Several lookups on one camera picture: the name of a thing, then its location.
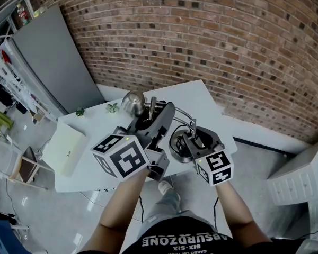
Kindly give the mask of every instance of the white box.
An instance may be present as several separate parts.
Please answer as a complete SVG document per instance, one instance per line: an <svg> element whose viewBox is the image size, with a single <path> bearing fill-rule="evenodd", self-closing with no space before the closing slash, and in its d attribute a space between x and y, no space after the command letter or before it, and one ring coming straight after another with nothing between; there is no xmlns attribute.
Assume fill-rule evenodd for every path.
<svg viewBox="0 0 318 254"><path fill-rule="evenodd" d="M57 130L42 154L43 161L55 173L70 177L87 146L87 138L65 123L58 122Z"/></svg>
<svg viewBox="0 0 318 254"><path fill-rule="evenodd" d="M109 134L92 149L101 168L124 181L149 165L149 159L134 135Z"/></svg>
<svg viewBox="0 0 318 254"><path fill-rule="evenodd" d="M198 174L214 186L233 178L233 160L225 150L196 159Z"/></svg>

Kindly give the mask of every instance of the metal kettle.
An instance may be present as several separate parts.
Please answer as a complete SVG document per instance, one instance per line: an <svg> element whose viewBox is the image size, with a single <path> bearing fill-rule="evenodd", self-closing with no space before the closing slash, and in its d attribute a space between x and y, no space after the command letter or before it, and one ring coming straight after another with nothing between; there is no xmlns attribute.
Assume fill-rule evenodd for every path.
<svg viewBox="0 0 318 254"><path fill-rule="evenodd" d="M131 117L139 117L145 110L145 103L144 94L132 90L122 99L121 106Z"/></svg>

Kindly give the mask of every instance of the white wall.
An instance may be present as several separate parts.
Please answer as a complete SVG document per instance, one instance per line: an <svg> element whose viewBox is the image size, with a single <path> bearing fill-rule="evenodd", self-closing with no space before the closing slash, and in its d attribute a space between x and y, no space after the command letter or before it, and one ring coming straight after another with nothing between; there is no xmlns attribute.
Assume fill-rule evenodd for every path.
<svg viewBox="0 0 318 254"><path fill-rule="evenodd" d="M124 90L121 88L109 87L100 84L97 84L96 86L107 102L123 98L128 93L128 90Z"/></svg>
<svg viewBox="0 0 318 254"><path fill-rule="evenodd" d="M106 101L114 101L123 98L127 90L97 84L97 87ZM230 116L225 116L232 136L257 144L265 145L278 150L299 154L310 147L301 140L289 137L285 134L267 129L251 122L245 122Z"/></svg>

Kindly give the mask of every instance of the jeans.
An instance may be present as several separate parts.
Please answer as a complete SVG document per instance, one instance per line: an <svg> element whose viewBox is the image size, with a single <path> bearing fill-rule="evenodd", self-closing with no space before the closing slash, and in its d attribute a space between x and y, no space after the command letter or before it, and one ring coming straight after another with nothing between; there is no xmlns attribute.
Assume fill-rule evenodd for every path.
<svg viewBox="0 0 318 254"><path fill-rule="evenodd" d="M138 239L155 224L158 224L159 222L167 219L181 216L188 216L203 223L206 223L210 225L215 232L217 232L217 230L207 220L196 216L192 211L186 210L180 212L179 204L180 201L178 194L172 189L167 190L162 199L153 206L152 210L148 214L146 220L144 221L144 224L140 228Z"/></svg>

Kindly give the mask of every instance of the black shirt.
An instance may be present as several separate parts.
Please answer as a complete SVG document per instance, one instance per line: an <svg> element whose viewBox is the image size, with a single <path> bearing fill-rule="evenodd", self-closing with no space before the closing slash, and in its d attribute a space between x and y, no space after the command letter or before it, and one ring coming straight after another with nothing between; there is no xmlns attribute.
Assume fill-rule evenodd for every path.
<svg viewBox="0 0 318 254"><path fill-rule="evenodd" d="M260 243L253 246L254 248L249 248L252 251L248 253L260 251L269 253L272 245L273 243ZM232 238L214 232L210 225L188 216L181 216L164 220L154 225L138 241L127 248L123 254L212 254L242 252L243 249ZM98 253L101 254L103 252L81 252L81 254Z"/></svg>

